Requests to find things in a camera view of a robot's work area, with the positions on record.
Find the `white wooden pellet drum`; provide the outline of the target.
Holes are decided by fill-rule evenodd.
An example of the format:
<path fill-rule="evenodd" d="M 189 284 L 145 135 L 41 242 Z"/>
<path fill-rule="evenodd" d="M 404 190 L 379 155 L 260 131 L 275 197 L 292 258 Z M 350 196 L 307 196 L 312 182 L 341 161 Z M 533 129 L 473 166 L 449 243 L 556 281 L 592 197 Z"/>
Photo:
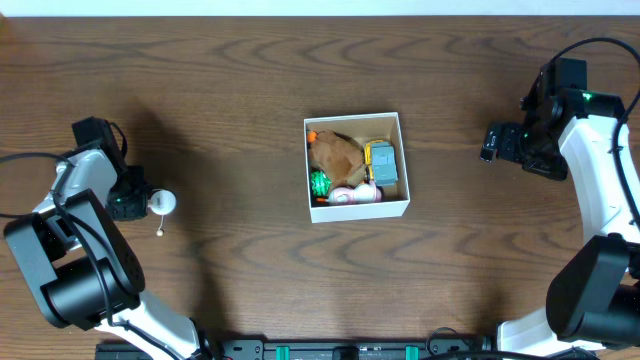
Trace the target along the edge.
<path fill-rule="evenodd" d="M 166 189 L 154 189 L 147 201 L 147 208 L 160 217 L 160 223 L 156 230 L 156 235 L 164 235 L 164 224 L 166 217 L 174 212 L 177 206 L 175 194 Z"/>

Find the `grey yellow toy truck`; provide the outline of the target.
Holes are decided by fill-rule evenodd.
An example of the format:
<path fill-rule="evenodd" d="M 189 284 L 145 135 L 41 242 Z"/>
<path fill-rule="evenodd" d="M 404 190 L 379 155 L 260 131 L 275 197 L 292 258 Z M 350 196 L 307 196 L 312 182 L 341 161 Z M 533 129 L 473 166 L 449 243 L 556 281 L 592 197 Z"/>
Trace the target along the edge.
<path fill-rule="evenodd" d="M 364 145 L 367 177 L 377 186 L 395 185 L 398 181 L 395 149 L 387 141 L 373 140 Z"/>

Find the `white duck toy pink hat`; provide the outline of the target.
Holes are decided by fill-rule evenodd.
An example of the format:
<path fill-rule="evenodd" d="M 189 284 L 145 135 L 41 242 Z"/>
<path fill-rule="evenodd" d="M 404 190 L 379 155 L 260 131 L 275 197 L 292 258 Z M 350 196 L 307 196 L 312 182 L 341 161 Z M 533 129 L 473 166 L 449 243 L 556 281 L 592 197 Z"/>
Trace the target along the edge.
<path fill-rule="evenodd" d="M 355 188 L 337 187 L 327 196 L 318 197 L 317 201 L 331 206 L 379 203 L 382 201 L 382 191 L 373 181 L 363 182 Z"/>

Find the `brown plush toy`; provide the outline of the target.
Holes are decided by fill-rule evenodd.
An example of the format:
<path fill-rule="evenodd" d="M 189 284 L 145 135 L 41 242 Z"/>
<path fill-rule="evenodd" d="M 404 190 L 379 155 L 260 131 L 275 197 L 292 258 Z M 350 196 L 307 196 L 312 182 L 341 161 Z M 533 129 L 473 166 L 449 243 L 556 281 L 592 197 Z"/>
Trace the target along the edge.
<path fill-rule="evenodd" d="M 309 132 L 307 143 L 311 167 L 324 172 L 331 190 L 356 187 L 365 180 L 364 153 L 352 141 L 325 130 Z"/>

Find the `green round spinning top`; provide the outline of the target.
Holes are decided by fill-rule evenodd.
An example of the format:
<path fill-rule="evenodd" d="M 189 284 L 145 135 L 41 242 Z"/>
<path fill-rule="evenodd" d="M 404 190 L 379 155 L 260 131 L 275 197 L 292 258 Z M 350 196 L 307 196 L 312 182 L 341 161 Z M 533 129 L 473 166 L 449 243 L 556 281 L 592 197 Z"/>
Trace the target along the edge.
<path fill-rule="evenodd" d="M 310 173 L 310 187 L 314 197 L 326 198 L 330 192 L 331 184 L 331 180 L 324 171 L 315 170 Z"/>

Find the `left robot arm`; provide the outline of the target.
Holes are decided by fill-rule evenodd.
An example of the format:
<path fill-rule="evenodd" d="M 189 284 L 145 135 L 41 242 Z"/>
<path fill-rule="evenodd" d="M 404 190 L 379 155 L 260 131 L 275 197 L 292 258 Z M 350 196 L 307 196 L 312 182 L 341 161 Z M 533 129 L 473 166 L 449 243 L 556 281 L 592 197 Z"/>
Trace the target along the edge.
<path fill-rule="evenodd" d="M 45 317 L 55 327 L 95 329 L 131 344 L 131 356 L 210 359 L 194 321 L 147 290 L 141 264 L 117 228 L 149 212 L 171 214 L 176 196 L 151 186 L 125 162 L 128 144 L 113 122 L 72 126 L 76 148 L 54 155 L 56 179 L 31 212 L 8 215 L 4 238 Z"/>

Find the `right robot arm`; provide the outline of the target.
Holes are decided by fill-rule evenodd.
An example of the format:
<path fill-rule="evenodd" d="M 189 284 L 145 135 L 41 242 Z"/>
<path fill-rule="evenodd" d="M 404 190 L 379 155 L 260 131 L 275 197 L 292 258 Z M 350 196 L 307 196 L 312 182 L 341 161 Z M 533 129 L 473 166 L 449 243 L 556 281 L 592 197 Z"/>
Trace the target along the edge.
<path fill-rule="evenodd" d="M 546 303 L 497 330 L 503 352 L 554 356 L 571 348 L 639 344 L 639 177 L 628 148 L 620 97 L 587 88 L 587 64 L 558 58 L 543 66 L 521 101 L 523 123 L 492 123 L 480 157 L 571 178 L 584 245 L 549 285 Z"/>

